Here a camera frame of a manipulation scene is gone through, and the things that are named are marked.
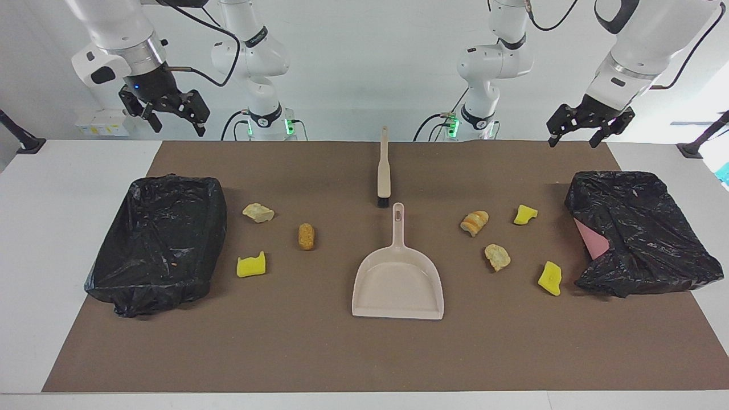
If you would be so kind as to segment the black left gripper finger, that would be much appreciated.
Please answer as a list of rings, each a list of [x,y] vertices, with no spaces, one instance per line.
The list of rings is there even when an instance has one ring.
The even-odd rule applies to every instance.
[[[573,132],[572,120],[572,117],[550,117],[547,120],[547,130],[550,132],[548,140],[550,147],[555,147],[565,134]]]
[[[606,138],[618,133],[618,120],[602,120],[590,139],[591,148],[597,148]]]

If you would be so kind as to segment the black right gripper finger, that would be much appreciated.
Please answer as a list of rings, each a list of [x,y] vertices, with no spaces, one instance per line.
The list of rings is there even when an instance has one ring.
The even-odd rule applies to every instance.
[[[141,104],[136,102],[134,105],[134,115],[146,121],[154,132],[159,133],[162,130],[162,124],[154,112],[154,105],[151,102]]]
[[[190,90],[184,95],[185,119],[193,125],[198,137],[203,137],[206,132],[206,122],[210,116],[203,97],[198,90]]]

